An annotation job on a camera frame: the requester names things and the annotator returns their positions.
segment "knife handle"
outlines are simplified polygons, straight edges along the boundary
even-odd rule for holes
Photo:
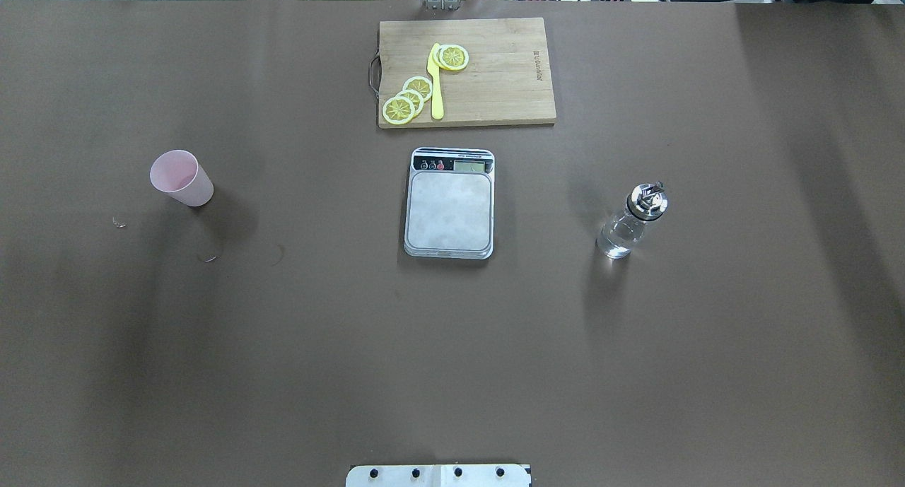
[[[433,77],[433,96],[431,97],[431,117],[443,119],[443,92],[440,91],[440,72]]]

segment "plastic cup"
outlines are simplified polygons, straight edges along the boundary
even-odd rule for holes
[[[182,204],[201,206],[214,195],[214,184],[198,159],[184,149],[168,151],[151,166],[151,184]]]

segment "scale weighing platform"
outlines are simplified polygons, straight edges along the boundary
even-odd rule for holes
[[[405,252],[487,259],[494,252],[494,155],[486,149],[418,148],[411,153]]]

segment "yellow knife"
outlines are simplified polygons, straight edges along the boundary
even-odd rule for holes
[[[439,43],[434,43],[431,51],[427,54],[427,73],[433,79],[433,96],[431,97],[431,117],[434,119],[443,119],[443,94],[440,93],[440,66],[433,58],[437,49],[440,49]]]

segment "cutting board handle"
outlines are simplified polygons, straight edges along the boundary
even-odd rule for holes
[[[374,63],[378,63],[378,74],[376,74],[376,78],[374,75]],[[374,96],[380,100],[380,91],[378,88],[380,87],[380,79],[383,77],[384,68],[380,65],[380,49],[374,53],[374,59],[371,59],[371,65],[368,65],[368,85],[371,86],[371,90],[374,91]]]

